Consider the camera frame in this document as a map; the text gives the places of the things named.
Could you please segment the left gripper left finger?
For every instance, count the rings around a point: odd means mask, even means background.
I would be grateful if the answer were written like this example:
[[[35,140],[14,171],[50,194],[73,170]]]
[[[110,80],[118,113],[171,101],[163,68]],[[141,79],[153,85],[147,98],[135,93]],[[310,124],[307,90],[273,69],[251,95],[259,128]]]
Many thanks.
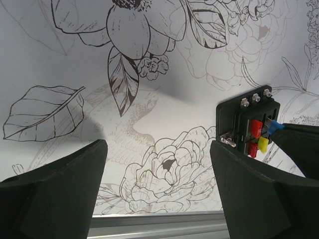
[[[85,239],[108,153],[99,139],[0,183],[2,239]]]

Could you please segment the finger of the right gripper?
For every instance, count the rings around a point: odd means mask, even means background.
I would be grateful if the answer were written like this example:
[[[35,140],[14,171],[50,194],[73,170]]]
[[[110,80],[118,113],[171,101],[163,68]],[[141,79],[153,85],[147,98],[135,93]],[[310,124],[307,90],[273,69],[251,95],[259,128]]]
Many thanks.
[[[319,177],[319,127],[284,123],[271,140],[296,164],[307,178]]]

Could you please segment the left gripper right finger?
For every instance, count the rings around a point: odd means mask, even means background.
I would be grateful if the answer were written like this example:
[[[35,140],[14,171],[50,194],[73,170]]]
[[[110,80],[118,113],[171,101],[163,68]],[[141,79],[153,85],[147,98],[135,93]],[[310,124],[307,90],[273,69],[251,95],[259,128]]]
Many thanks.
[[[210,156],[232,239],[317,239],[319,182],[213,141]]]

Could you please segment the blue blade fuse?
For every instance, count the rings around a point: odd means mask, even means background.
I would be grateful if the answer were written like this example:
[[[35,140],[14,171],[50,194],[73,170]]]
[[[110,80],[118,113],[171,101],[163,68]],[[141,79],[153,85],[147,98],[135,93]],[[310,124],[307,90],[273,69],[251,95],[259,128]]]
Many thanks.
[[[272,135],[278,129],[284,129],[285,128],[285,126],[283,124],[278,123],[276,120],[269,119],[269,118],[267,118],[265,120],[265,127],[267,128],[267,133],[269,135]]]

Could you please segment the black fuse box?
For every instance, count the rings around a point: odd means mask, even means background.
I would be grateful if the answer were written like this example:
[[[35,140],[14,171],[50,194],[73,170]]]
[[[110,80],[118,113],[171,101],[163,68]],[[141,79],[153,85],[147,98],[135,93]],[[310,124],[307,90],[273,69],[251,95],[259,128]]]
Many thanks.
[[[252,119],[263,123],[262,137],[269,139],[265,120],[277,120],[280,103],[272,97],[272,87],[265,85],[219,103],[216,107],[216,140],[248,155],[249,142],[258,143],[251,134]]]

